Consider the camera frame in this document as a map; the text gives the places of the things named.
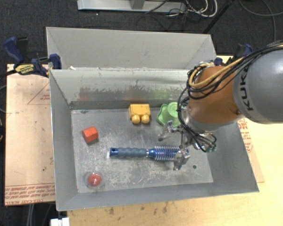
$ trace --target metal base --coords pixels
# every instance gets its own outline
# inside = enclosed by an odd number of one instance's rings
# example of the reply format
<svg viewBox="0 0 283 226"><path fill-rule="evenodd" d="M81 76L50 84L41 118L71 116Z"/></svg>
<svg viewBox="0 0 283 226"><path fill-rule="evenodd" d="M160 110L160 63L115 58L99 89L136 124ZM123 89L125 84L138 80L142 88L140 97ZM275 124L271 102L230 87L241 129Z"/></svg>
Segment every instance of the metal base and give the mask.
<svg viewBox="0 0 283 226"><path fill-rule="evenodd" d="M160 1L145 1L142 8L132 9L130 0L78 0L78 10L112 10L128 12L148 12L158 7ZM185 10L185 5L180 2L166 2L155 10L159 13L178 13L178 10Z"/></svg>

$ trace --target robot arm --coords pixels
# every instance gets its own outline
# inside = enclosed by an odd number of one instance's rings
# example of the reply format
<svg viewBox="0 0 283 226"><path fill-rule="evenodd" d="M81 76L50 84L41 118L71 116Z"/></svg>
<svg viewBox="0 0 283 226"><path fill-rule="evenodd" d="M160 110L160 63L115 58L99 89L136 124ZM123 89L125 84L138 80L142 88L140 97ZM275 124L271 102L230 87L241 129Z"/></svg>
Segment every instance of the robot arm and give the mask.
<svg viewBox="0 0 283 226"><path fill-rule="evenodd" d="M189 71L178 99L179 127L186 141L176 157L175 170L186 161L186 147L214 151L214 131L243 117L258 123L283 123L283 40L228 65L203 63Z"/></svg>

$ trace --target black cable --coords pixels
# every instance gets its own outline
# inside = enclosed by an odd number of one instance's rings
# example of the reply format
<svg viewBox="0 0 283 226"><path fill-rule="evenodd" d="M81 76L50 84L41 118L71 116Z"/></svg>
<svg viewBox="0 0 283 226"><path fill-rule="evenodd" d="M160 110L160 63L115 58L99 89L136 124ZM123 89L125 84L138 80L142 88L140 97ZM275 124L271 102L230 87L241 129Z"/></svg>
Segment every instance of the black cable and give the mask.
<svg viewBox="0 0 283 226"><path fill-rule="evenodd" d="M151 13L154 12L155 10L159 9L160 7L162 7L163 5L165 5L167 2L169 2L170 0L165 0L164 2L162 2L159 6L157 6L156 8L151 9L150 11L147 11L145 14L147 13Z"/></svg>
<svg viewBox="0 0 283 226"><path fill-rule="evenodd" d="M153 17L153 16L151 16L151 15L141 16L141 17L139 17L139 18L136 20L135 26L136 26L136 29L137 29L138 31L140 31L140 29L139 29L139 27L138 27L138 24L139 24L140 20L141 20L142 18L146 18L146 17L149 17L149 18L154 19L156 22L159 23L159 25L164 29L164 31L167 31L167 28L166 28L157 18L155 18L155 17Z"/></svg>
<svg viewBox="0 0 283 226"><path fill-rule="evenodd" d="M280 47L279 45L283 45L283 40L274 42L272 44L269 44L267 46L265 46L262 49L259 49L255 52L249 53L248 55L246 55L245 57L243 57L243 59L236 65L234 65L232 68L230 68L227 72L224 73L224 75L216 82L212 83L212 81L215 80L215 78L213 78L208 84L206 84L205 86L201 87L201 88L193 88L192 86L190 86L189 84L189 80L190 80L190 76L191 73L193 71L195 71L195 69L198 69L198 67L194 68L193 70L189 71L188 73L188 80L187 80L187 90L188 90L188 95L192 98L192 99L202 99L207 97L208 95L212 94L212 93L216 93L220 90L222 90L225 86L228 85L228 83L233 79L231 78L230 81L228 81L225 85L222 86L222 88L217 89L217 87L220 85L220 83L222 81L224 81L226 78L228 78L231 74L233 74L234 72L236 72L237 70L240 69L240 71L238 73L240 73L245 67L247 67L249 64L253 63L255 60L257 60L259 57L263 56L264 54L267 54L269 52L275 51L275 50L280 50L283 49L283 47ZM209 89L211 89L209 92L204 93L203 96L200 97L195 97L193 96L191 93L199 93L199 92L204 92L204 91L208 91Z"/></svg>
<svg viewBox="0 0 283 226"><path fill-rule="evenodd" d="M185 88L178 100L177 100L177 112L178 112L178 120L179 122L181 123L181 126L185 129L185 131L191 136L191 138L197 143L197 145L200 146L200 149L203 151L203 152L207 152L207 150L203 149L203 146L204 145L201 145L201 142L205 143L206 145L208 145L211 149L214 149L216 148L216 137L214 135L212 135L212 137L214 138L214 140L210 140L202 135L200 135L199 133L195 132L191 127L189 127L184 119L183 119L183 116L182 116L182 106L183 106L183 103L185 103L186 101L189 100L189 97L186 97L185 99L181 100L183 94L186 92L187 88Z"/></svg>

